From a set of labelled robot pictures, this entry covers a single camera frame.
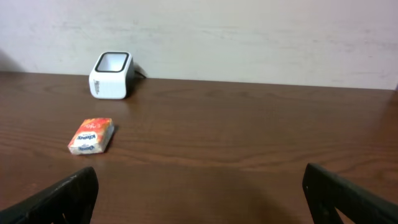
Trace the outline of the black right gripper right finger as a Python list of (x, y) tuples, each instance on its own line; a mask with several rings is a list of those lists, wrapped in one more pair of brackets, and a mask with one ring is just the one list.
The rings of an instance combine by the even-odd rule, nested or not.
[(314, 223), (342, 223), (339, 212), (354, 223), (397, 223), (397, 205), (309, 163), (302, 188)]

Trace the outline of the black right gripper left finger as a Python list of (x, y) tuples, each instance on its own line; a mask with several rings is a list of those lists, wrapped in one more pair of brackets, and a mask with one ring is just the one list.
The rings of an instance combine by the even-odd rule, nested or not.
[(1, 211), (1, 223), (89, 223), (99, 183), (93, 167)]

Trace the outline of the orange Kleenex tissue pack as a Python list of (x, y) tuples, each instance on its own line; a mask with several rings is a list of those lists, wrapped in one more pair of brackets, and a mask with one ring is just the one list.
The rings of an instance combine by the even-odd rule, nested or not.
[(73, 155), (104, 153), (114, 133), (111, 118), (86, 119), (68, 144)]

